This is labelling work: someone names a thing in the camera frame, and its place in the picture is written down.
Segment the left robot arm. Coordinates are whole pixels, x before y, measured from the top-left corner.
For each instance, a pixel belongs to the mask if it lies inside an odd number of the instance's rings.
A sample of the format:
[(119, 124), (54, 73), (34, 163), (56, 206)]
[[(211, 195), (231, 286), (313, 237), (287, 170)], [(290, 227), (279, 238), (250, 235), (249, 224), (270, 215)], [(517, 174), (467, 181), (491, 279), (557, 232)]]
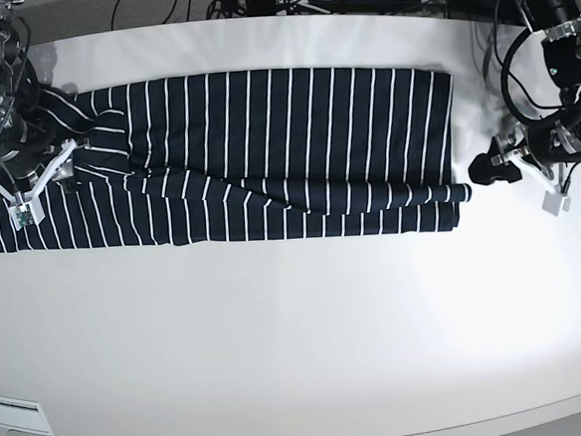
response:
[[(581, 163), (581, 0), (495, 0), (492, 18), (522, 30), (510, 43), (500, 63), (499, 89), (512, 117), (493, 138), (489, 151), (477, 156), (469, 177), (477, 185), (516, 182), (531, 171), (553, 180), (553, 166)], [(514, 57), (534, 34), (547, 74), (559, 91), (558, 104), (542, 106), (531, 115), (512, 98), (519, 87), (511, 71)]]

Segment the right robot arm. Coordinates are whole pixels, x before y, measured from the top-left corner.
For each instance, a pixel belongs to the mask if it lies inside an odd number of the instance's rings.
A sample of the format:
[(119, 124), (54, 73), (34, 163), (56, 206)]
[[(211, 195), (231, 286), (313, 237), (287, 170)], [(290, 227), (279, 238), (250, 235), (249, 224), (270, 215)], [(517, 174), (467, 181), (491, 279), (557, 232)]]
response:
[(60, 151), (64, 130), (45, 111), (46, 85), (30, 62), (33, 34), (17, 12), (25, 0), (0, 0), (0, 177), (26, 191)]

